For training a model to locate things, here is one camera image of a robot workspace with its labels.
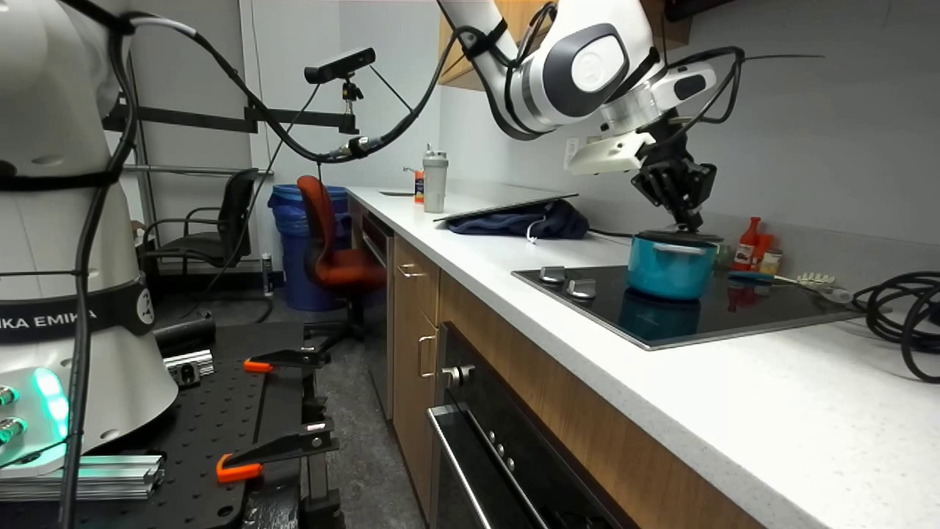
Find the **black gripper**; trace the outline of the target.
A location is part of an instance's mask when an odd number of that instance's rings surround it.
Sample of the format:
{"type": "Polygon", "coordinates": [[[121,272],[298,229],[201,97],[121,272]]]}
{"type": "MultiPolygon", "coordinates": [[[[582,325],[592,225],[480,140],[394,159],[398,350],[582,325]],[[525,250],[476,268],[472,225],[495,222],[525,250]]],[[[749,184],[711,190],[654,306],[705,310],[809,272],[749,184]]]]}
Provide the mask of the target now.
{"type": "Polygon", "coordinates": [[[688,153],[677,115],[658,116],[649,127],[649,140],[641,147],[641,169],[630,175],[630,184],[651,206],[670,209],[676,232],[702,232],[702,201],[711,197],[714,178],[717,168],[688,153]]]}

